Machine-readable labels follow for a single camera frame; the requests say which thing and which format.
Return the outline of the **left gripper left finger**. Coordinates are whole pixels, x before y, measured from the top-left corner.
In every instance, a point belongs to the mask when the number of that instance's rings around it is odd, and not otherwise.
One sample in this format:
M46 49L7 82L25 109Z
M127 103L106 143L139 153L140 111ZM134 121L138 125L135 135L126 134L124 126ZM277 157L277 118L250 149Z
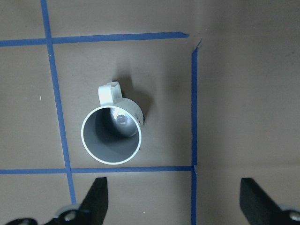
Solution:
M102 225L107 213L107 178L96 178L79 205L66 207L47 225Z

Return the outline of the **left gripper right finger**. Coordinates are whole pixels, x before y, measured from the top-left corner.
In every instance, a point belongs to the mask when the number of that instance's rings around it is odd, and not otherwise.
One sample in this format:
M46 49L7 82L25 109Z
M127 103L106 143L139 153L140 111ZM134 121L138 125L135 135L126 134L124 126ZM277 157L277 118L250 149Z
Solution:
M252 178L241 178L240 209L251 225L298 225L300 211L282 209Z

